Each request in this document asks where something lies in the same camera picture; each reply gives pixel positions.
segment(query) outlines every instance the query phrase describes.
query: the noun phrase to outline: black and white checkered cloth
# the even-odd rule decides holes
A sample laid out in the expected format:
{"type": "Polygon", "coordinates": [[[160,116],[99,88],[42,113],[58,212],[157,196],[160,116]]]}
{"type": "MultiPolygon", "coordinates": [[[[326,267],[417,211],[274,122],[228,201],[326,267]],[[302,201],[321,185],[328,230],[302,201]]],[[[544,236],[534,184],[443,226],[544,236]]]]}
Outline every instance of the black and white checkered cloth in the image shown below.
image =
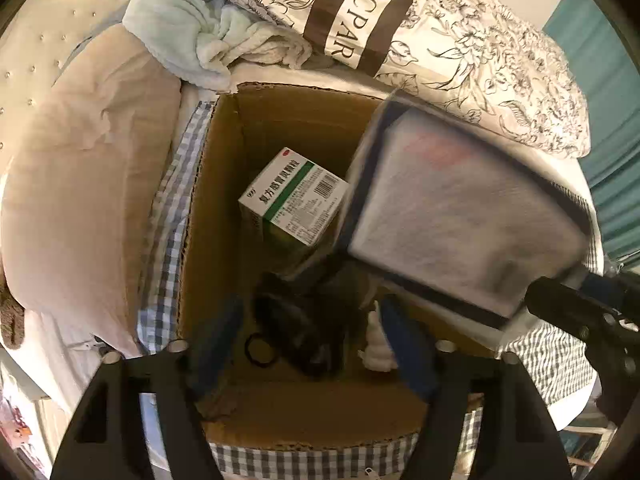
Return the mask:
{"type": "MultiPolygon", "coordinates": [[[[143,307],[138,317],[138,336],[150,352],[161,350],[176,335],[180,256],[195,173],[213,110],[213,102],[200,102],[196,107],[154,200],[147,241],[148,264],[142,282],[143,307]]],[[[595,223],[595,214],[585,199],[558,187],[595,223]]],[[[591,272],[601,273],[597,251],[598,243],[592,235],[583,264],[591,272]]],[[[594,370],[584,357],[584,343],[543,321],[503,350],[520,357],[548,405],[593,379],[594,370]]],[[[481,419],[482,408],[465,416],[460,451],[475,448],[481,419]]],[[[332,480],[360,476],[367,467],[381,476],[402,471],[417,439],[418,434],[413,433],[390,442],[322,451],[217,444],[211,444],[211,449],[222,472],[273,480],[332,480]]]]}
{"type": "Polygon", "coordinates": [[[141,280],[138,338],[151,353],[176,337],[180,258],[191,191],[214,102],[200,101],[175,150],[151,208],[141,280]]]}

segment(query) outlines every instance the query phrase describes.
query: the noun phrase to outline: metal screw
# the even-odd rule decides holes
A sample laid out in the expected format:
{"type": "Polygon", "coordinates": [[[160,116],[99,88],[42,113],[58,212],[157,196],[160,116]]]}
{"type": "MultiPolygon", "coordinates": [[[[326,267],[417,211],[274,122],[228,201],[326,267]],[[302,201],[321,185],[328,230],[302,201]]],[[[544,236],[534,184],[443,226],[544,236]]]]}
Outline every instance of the metal screw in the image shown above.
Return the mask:
{"type": "Polygon", "coordinates": [[[505,352],[502,354],[502,360],[508,365],[516,365],[520,362],[520,358],[513,352],[505,352]]]}
{"type": "Polygon", "coordinates": [[[625,370],[629,375],[636,373],[636,362],[632,357],[625,357],[625,370]]]}
{"type": "Polygon", "coordinates": [[[102,358],[102,362],[106,365],[112,365],[117,363],[120,359],[122,359],[122,355],[120,352],[109,352],[102,358]]]}
{"type": "Polygon", "coordinates": [[[436,342],[436,348],[444,353],[450,354],[452,352],[455,352],[457,347],[456,344],[451,342],[451,341],[447,341],[446,339],[440,339],[439,341],[436,342]]]}
{"type": "Polygon", "coordinates": [[[166,349],[173,354],[177,354],[178,352],[184,352],[188,347],[189,343],[184,339],[176,339],[175,341],[171,341],[166,346],[166,349]]]}

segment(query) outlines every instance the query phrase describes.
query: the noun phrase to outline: black ring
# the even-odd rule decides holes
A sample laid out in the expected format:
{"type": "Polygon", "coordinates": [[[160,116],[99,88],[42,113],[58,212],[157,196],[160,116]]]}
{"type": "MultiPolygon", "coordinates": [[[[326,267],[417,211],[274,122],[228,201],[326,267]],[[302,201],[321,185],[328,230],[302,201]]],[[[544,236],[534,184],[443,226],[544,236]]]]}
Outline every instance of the black ring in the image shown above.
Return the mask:
{"type": "Polygon", "coordinates": [[[267,343],[267,345],[269,345],[268,341],[264,338],[264,336],[260,332],[254,332],[244,342],[244,355],[246,356],[247,359],[249,359],[249,362],[252,365],[255,365],[260,368],[269,368],[275,364],[275,362],[278,360],[280,355],[278,354],[278,352],[273,346],[269,345],[269,348],[271,348],[271,350],[273,351],[273,358],[271,358],[270,361],[263,363],[261,361],[254,359],[253,356],[251,355],[251,352],[249,351],[249,346],[251,345],[252,342],[254,342],[254,340],[257,340],[257,339],[261,339],[265,343],[267,343]]]}

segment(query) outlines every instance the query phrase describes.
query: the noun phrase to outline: brown fuzzy object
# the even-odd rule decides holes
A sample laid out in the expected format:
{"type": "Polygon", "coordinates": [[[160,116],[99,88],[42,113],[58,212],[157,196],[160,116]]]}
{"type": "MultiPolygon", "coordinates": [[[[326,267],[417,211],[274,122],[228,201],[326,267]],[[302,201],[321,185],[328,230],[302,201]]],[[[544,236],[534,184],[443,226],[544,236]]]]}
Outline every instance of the brown fuzzy object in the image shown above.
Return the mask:
{"type": "Polygon", "coordinates": [[[0,264],[0,335],[10,350],[17,350],[24,342],[24,309],[15,301],[6,286],[4,268],[0,264]]]}

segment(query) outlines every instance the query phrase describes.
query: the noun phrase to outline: green stripe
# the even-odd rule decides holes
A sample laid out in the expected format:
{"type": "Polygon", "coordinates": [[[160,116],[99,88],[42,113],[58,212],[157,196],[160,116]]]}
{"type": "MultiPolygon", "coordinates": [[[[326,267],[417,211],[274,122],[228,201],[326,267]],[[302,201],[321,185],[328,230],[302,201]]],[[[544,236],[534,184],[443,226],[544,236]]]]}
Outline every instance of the green stripe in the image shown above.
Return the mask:
{"type": "Polygon", "coordinates": [[[315,164],[310,160],[306,161],[303,164],[302,168],[298,170],[298,172],[293,176],[289,183],[284,187],[282,193],[278,195],[276,200],[273,201],[273,204],[271,204],[270,208],[267,209],[267,212],[262,217],[265,222],[271,222],[271,219],[276,216],[276,213],[285,203],[286,199],[289,198],[289,195],[293,193],[293,190],[296,189],[298,184],[300,184],[300,181],[306,177],[306,174],[311,171],[311,168],[314,166],[315,164]]]}

